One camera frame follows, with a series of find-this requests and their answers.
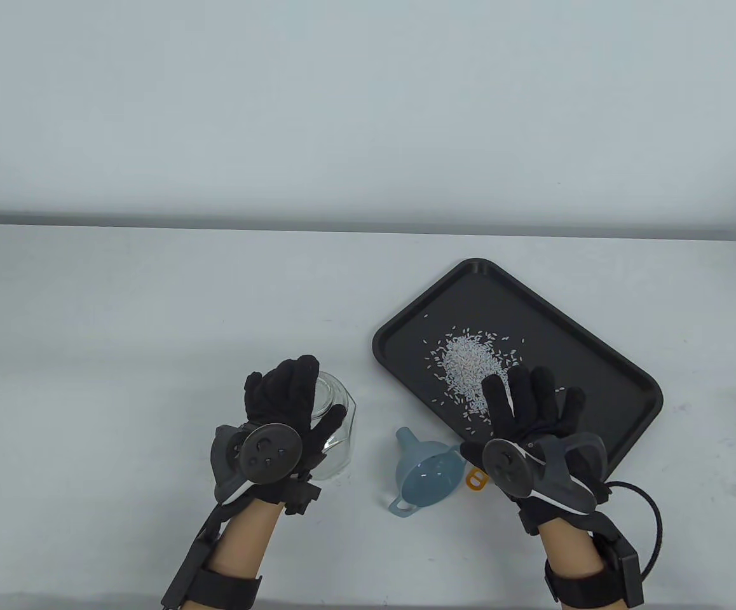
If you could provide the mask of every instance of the black tray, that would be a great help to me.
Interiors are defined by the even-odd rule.
[[[493,348],[515,349],[530,368],[548,366],[562,388],[583,388],[580,429],[603,439],[609,473],[662,410],[662,390],[649,374],[498,265],[467,259],[380,328],[373,344],[376,360],[465,440],[489,439],[492,429],[479,416],[465,418],[460,398],[435,377],[443,371],[432,355],[464,329],[496,333]],[[562,390],[559,396],[562,403]]]

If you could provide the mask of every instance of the orange plastic clip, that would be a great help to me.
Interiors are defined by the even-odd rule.
[[[467,483],[467,487],[473,491],[481,491],[487,485],[488,480],[487,473],[482,471],[481,468],[473,468],[473,470],[470,470],[467,478],[464,479],[464,483]]]

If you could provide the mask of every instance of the clear glass jar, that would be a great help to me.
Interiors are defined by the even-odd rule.
[[[320,371],[315,386],[315,408],[312,410],[312,427],[331,408],[332,405],[345,406],[345,419],[339,429],[325,441],[322,452],[325,459],[312,471],[312,479],[325,480],[339,474],[351,461],[353,450],[354,414],[357,405],[339,379]]]

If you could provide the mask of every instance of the black cable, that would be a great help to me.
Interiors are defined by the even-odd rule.
[[[656,543],[653,544],[653,552],[650,554],[647,566],[642,570],[641,577],[642,581],[648,577],[653,566],[656,565],[656,561],[659,558],[659,553],[662,551],[662,512],[659,510],[659,506],[656,502],[653,502],[653,498],[643,490],[641,487],[637,487],[632,483],[623,482],[623,480],[612,480],[606,483],[606,487],[624,487],[627,490],[633,491],[635,494],[639,494],[644,498],[645,502],[649,503],[650,509],[653,511],[653,518],[656,520]]]

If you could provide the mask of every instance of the black glove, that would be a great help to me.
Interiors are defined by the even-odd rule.
[[[512,396],[513,409],[507,400],[507,389],[498,375],[490,375],[481,383],[484,398],[487,401],[489,418],[493,425],[495,438],[504,438],[516,442],[528,450],[530,441],[545,435],[564,438],[573,435],[580,423],[580,415],[585,407],[585,393],[577,387],[566,390],[566,401],[563,410],[557,409],[557,398],[554,391],[554,375],[545,367],[538,367],[529,374],[525,366],[516,366],[508,370],[508,386]],[[462,442],[461,455],[484,470],[481,454],[484,450],[482,442]],[[594,492],[597,503],[608,499],[608,488],[597,479],[591,465],[579,451],[571,451],[566,456],[569,474],[580,479]],[[514,499],[519,506],[522,517],[535,527],[543,525],[557,517],[563,518],[568,513],[537,498]]]
[[[345,418],[345,406],[335,404],[314,428],[311,427],[319,372],[317,358],[302,355],[297,360],[284,360],[266,375],[253,372],[243,384],[243,403],[249,421],[258,425],[286,424],[301,436],[303,452],[287,479],[300,482],[310,479],[310,471],[325,458],[322,452],[325,441],[336,432]],[[287,479],[269,485],[253,485],[248,493],[264,502],[281,502]],[[287,505],[287,514],[291,510]]]

